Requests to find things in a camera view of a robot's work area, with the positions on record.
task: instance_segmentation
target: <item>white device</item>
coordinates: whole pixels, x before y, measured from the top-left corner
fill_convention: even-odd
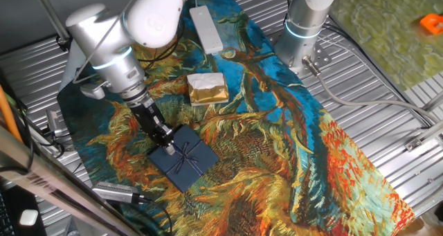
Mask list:
[[[210,16],[208,7],[201,6],[189,9],[195,30],[200,38],[201,47],[205,54],[216,55],[223,50],[222,39],[215,28],[213,18]]]
[[[174,39],[182,7],[183,0],[137,0],[125,26],[140,45],[159,48]]]

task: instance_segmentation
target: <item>metal clamp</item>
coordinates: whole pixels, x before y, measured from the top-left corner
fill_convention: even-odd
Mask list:
[[[438,124],[433,125],[431,128],[427,129],[424,133],[412,139],[404,146],[409,152],[411,152],[417,147],[422,146],[423,144],[434,139],[435,137],[438,137],[439,140],[443,140],[443,121],[440,121]]]
[[[101,100],[105,97],[105,91],[103,87],[108,87],[109,83],[107,81],[101,84],[84,84],[80,87],[81,92],[88,98],[94,98],[96,100]]]

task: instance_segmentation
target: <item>metal bracket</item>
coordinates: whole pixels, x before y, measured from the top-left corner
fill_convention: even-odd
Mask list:
[[[84,84],[80,87],[81,92],[88,98],[94,98],[96,100],[101,100],[105,97],[105,91],[103,87],[108,87],[108,81],[101,84]]]
[[[320,42],[316,42],[314,46],[315,51],[311,56],[311,60],[318,69],[331,64],[331,57],[326,53],[325,49],[320,45]],[[306,75],[311,75],[311,71],[305,66],[301,70],[296,71],[299,78],[305,77]]]
[[[423,110],[432,111],[443,104],[443,91],[437,94],[431,101],[423,106]]]
[[[58,120],[57,112],[46,110],[46,117],[48,118],[49,131],[51,131],[54,136],[61,136],[63,131],[60,121]]]
[[[411,152],[436,137],[439,140],[443,140],[443,121],[440,121],[438,124],[433,125],[431,128],[427,129],[424,133],[412,139],[404,146],[409,152]]]

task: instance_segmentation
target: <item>black ribbon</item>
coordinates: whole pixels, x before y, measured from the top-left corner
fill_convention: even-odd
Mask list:
[[[197,166],[197,163],[199,162],[199,159],[197,159],[197,157],[189,156],[189,154],[192,151],[194,151],[194,149],[196,149],[200,145],[201,142],[202,142],[202,140],[200,139],[191,147],[188,147],[189,146],[189,142],[186,142],[183,145],[183,148],[180,148],[179,146],[174,144],[174,148],[176,150],[176,153],[179,154],[180,157],[174,162],[174,164],[172,164],[171,167],[169,167],[165,171],[166,174],[169,174],[169,172],[171,172],[174,168],[175,168],[175,173],[176,174],[180,173],[180,170],[183,167],[183,164],[185,164],[185,162],[188,162],[191,165],[191,167],[195,171],[197,171],[199,176],[203,175],[203,172]]]

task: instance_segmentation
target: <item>metal grating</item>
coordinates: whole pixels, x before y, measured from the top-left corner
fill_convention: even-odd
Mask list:
[[[0,68],[17,97],[28,107],[28,117],[40,129],[47,126],[46,110],[50,109],[57,112],[64,132],[67,133],[57,103],[57,94],[67,60],[68,53],[59,48],[55,38],[0,57]],[[70,146],[72,145],[71,137],[61,138],[59,142],[66,145],[66,152],[59,159],[60,162],[68,170],[74,171],[82,161],[78,153]],[[74,174],[87,185],[92,186],[83,165]],[[48,236],[62,235],[70,214],[39,197],[37,197],[37,202],[46,234]]]
[[[266,36],[283,29],[287,0],[235,0]]]
[[[423,107],[427,102],[431,101],[437,94],[443,92],[443,73],[439,73],[434,77],[414,86],[406,91],[406,94],[419,107]],[[443,105],[435,108],[432,113],[438,119],[443,120]]]

